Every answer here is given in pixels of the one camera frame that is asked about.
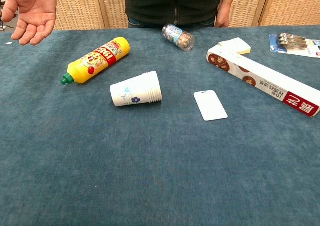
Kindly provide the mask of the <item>person's left hand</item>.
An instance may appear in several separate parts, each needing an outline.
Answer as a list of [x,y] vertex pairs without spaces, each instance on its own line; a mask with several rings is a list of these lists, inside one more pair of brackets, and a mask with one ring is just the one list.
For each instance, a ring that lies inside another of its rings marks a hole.
[[231,4],[221,2],[217,8],[215,28],[228,28],[230,25]]

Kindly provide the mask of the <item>person's right hand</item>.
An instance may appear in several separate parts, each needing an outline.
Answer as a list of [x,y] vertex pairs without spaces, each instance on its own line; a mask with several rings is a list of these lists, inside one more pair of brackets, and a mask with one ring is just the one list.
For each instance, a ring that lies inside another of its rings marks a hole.
[[57,0],[6,0],[2,21],[10,22],[16,12],[18,21],[11,38],[25,46],[35,46],[47,38],[55,27]]

